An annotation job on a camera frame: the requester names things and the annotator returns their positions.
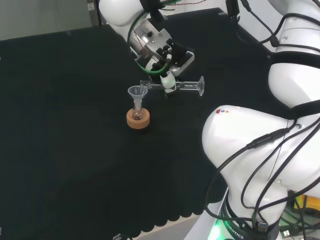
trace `yellow object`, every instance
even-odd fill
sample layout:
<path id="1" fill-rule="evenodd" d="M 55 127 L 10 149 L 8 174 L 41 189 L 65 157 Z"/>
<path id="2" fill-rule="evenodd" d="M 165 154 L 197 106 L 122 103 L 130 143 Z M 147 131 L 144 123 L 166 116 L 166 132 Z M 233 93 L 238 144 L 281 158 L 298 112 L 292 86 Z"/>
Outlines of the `yellow object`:
<path id="1" fill-rule="evenodd" d="M 296 200 L 298 201 L 300 208 L 303 208 L 304 206 L 305 196 L 306 195 L 301 195 L 296 197 Z M 308 196 L 306 200 L 306 208 L 320 211 L 320 199 L 312 196 Z"/>

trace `wall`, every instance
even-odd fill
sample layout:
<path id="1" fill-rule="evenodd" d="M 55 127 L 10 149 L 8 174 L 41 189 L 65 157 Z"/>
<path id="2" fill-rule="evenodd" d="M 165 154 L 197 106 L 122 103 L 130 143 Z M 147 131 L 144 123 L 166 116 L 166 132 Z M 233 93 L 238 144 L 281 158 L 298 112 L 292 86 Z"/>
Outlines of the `wall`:
<path id="1" fill-rule="evenodd" d="M 200 0 L 182 0 L 180 3 L 197 3 Z M 257 40 L 261 41 L 270 36 L 270 33 L 265 29 L 241 4 L 240 0 L 240 22 L 239 24 Z M 282 16 L 271 6 L 268 0 L 249 0 L 252 11 L 263 20 L 273 31 L 277 29 L 278 24 Z M 225 0 L 206 0 L 199 4 L 168 6 L 167 8 L 173 8 L 175 11 L 166 11 L 165 14 L 178 14 L 183 12 L 196 11 L 209 8 L 221 8 L 224 12 L 227 12 Z M 270 43 L 264 44 L 269 50 L 275 51 Z"/>
<path id="2" fill-rule="evenodd" d="M 86 0 L 0 0 L 0 40 L 90 26 Z"/>

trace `robotic end effector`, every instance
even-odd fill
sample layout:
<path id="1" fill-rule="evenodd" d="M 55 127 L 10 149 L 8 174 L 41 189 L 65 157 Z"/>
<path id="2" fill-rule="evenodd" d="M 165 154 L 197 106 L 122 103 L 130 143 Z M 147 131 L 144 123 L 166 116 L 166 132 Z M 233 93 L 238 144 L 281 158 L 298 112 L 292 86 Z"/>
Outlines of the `robotic end effector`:
<path id="1" fill-rule="evenodd" d="M 101 0 L 100 12 L 110 26 L 126 41 L 129 53 L 138 66 L 152 79 L 161 82 L 166 93 L 177 89 L 178 77 L 195 59 L 191 49 L 175 42 L 170 34 L 158 31 L 147 19 L 163 19 L 159 9 L 172 0 Z"/>
<path id="2" fill-rule="evenodd" d="M 143 12 L 141 15 L 141 20 L 138 17 L 137 24 L 133 23 L 129 31 L 129 51 L 154 82 L 161 81 L 165 92 L 172 93 L 177 89 L 176 77 L 194 61 L 195 54 L 175 42 L 167 30 L 158 31 Z"/>

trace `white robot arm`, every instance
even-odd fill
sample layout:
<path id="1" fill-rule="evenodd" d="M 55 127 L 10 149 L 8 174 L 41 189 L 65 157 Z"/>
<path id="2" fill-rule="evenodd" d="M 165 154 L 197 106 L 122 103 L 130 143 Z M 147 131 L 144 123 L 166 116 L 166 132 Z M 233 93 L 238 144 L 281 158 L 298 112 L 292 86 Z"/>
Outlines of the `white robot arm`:
<path id="1" fill-rule="evenodd" d="M 172 1 L 101 0 L 99 3 L 101 14 L 114 31 L 127 41 L 141 69 L 151 76 L 159 75 L 166 93 L 177 89 L 176 77 L 193 62 L 195 54 L 172 40 L 165 29 L 158 31 L 144 13 L 152 7 L 158 11 Z"/>
<path id="2" fill-rule="evenodd" d="M 166 0 L 156 2 L 160 5 L 168 3 Z M 293 126 L 282 137 L 246 150 L 221 171 L 229 187 L 225 218 L 250 220 L 254 217 L 260 225 L 246 220 L 248 227 L 254 229 L 251 233 L 259 232 L 261 227 L 268 233 L 268 240 L 281 240 L 276 226 L 285 202 L 265 208 L 259 215 L 253 216 L 253 213 L 254 208 L 285 199 L 288 190 L 299 192 L 320 178 L 320 133 L 317 132 L 320 128 L 320 3 L 318 0 L 269 2 L 286 18 L 280 39 L 273 39 L 277 48 L 269 72 L 269 87 L 274 96 L 290 108 L 308 110 L 293 121 L 243 107 L 220 106 L 204 125 L 202 144 L 208 158 L 220 169 L 228 157 L 251 141 Z M 158 31 L 142 15 L 146 7 L 140 0 L 101 0 L 99 8 L 110 26 L 128 41 L 135 59 L 148 61 L 145 70 L 159 71 L 169 63 L 168 70 L 161 73 L 161 81 L 167 93 L 174 91 L 175 77 L 194 60 L 194 54 L 183 48 L 175 56 L 175 42 L 165 29 Z M 236 7 L 229 6 L 228 9 L 235 15 L 239 11 Z M 171 58 L 180 62 L 176 64 L 177 61 L 172 62 Z M 310 133 L 313 136 L 304 143 Z M 246 186 L 251 175 L 272 152 L 274 154 Z M 266 185 L 269 188 L 261 194 Z M 320 184 L 306 194 L 320 198 Z M 219 221 L 219 227 L 224 236 L 222 239 L 258 239 L 258 235 L 250 238 L 240 232 L 242 226 L 237 222 Z"/>
<path id="3" fill-rule="evenodd" d="M 228 208 L 224 215 L 227 217 L 251 219 L 253 208 L 268 206 L 286 198 L 288 190 L 299 192 L 312 183 L 318 182 L 306 194 L 320 198 L 320 133 L 316 132 L 320 121 L 320 8 L 315 3 L 317 0 L 269 1 L 279 13 L 287 17 L 278 47 L 275 46 L 276 53 L 269 71 L 269 87 L 281 102 L 304 114 L 297 119 L 296 127 L 282 138 L 247 150 L 221 171 L 229 187 L 226 200 Z M 313 127 L 308 128 L 312 123 L 315 123 Z M 218 168 L 228 157 L 252 140 L 292 124 L 292 120 L 259 111 L 236 106 L 220 106 L 205 123 L 202 134 L 203 148 Z M 301 130 L 305 132 L 295 136 Z M 302 145 L 312 131 L 315 134 Z M 248 179 L 264 159 L 286 139 L 290 140 L 276 150 L 249 181 L 243 202 L 252 208 L 244 207 L 242 193 Z M 284 166 L 289 156 L 293 157 Z M 276 172 L 280 174 L 273 179 Z M 270 187 L 261 195 L 266 185 Z M 269 227 L 275 229 L 285 205 L 286 202 L 282 202 L 265 208 L 260 212 L 260 216 L 255 215 L 254 218 L 260 223 L 267 222 Z M 248 222 L 248 225 L 259 231 L 259 225 L 253 225 L 251 222 Z M 219 228 L 227 239 L 250 237 L 241 232 L 239 224 L 232 221 L 220 221 Z M 282 239 L 276 232 L 270 232 L 267 237 L 272 240 Z"/>

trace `black tablecloth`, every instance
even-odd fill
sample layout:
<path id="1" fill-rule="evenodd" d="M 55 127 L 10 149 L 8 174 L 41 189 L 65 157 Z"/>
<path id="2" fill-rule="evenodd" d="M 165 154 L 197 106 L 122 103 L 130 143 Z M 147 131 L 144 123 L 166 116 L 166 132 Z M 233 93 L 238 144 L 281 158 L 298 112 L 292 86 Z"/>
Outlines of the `black tablecloth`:
<path id="1" fill-rule="evenodd" d="M 111 239 L 203 212 L 215 167 L 202 150 L 220 105 L 286 117 L 268 88 L 269 54 L 236 38 L 219 9 L 170 16 L 195 49 L 186 81 L 205 93 L 143 100 L 150 129 L 131 130 L 127 93 L 147 77 L 109 26 L 0 42 L 0 227 L 5 240 Z M 218 179 L 212 202 L 226 189 Z"/>

